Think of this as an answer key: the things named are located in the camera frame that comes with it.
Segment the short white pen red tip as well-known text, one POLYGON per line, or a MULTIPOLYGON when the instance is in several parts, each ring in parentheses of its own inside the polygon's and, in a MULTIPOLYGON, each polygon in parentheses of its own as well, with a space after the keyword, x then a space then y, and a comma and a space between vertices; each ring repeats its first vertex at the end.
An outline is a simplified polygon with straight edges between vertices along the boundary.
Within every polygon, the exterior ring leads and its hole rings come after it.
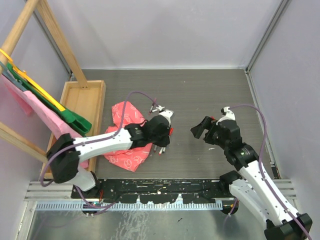
POLYGON ((171 135, 173 134, 173 131, 174 131, 174 129, 173 129, 173 128, 170 128, 169 136, 171 136, 171 135))

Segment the white pen crosswise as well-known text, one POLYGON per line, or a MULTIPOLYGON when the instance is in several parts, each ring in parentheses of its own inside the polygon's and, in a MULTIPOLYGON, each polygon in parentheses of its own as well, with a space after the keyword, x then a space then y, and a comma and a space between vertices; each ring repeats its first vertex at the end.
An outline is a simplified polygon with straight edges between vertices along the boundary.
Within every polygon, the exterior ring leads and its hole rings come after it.
POLYGON ((165 110, 164 106, 158 105, 152 110, 152 112, 153 113, 155 113, 155 112, 163 112, 164 110, 165 110))

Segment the dark red capped pen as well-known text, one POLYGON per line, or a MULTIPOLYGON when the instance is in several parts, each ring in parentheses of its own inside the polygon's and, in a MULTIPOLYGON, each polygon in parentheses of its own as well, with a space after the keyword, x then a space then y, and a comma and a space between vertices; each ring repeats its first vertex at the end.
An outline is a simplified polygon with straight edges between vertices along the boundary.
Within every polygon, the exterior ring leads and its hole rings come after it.
POLYGON ((153 112, 154 107, 156 105, 156 101, 157 101, 157 98, 154 98, 154 100, 152 101, 151 107, 149 109, 149 112, 148 112, 149 115, 153 112))

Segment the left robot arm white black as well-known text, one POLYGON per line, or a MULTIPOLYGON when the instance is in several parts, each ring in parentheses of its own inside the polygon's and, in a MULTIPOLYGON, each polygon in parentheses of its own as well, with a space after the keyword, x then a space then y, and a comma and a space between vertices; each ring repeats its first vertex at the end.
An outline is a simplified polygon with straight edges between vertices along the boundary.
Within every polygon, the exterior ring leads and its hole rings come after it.
POLYGON ((100 193, 94 173, 80 167, 80 163, 110 152, 143 148, 148 144, 166 147, 170 143, 171 116, 161 112, 143 125, 130 123, 117 131, 91 137, 72 138, 61 135, 46 156, 56 184, 71 183, 88 198, 100 193))

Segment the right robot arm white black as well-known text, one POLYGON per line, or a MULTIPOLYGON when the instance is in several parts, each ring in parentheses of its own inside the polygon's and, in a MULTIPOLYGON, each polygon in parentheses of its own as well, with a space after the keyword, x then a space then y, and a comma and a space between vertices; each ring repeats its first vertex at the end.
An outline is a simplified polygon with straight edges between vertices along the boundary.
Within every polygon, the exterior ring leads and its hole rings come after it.
POLYGON ((190 130, 196 139, 223 149, 234 170, 219 178, 219 191, 225 197, 236 197, 261 223, 268 240, 306 240, 313 224, 307 213, 299 211, 284 197, 259 164, 259 156, 243 142, 234 118, 215 120, 206 116, 190 130))

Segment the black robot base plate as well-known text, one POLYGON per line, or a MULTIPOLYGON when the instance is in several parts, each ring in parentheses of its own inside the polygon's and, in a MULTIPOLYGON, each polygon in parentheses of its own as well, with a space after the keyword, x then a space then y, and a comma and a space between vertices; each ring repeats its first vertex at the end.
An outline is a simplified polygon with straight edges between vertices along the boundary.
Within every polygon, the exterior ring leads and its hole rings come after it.
POLYGON ((86 200, 104 203, 209 204, 216 200, 233 200, 226 186, 217 179, 99 179, 99 184, 82 192, 86 200))

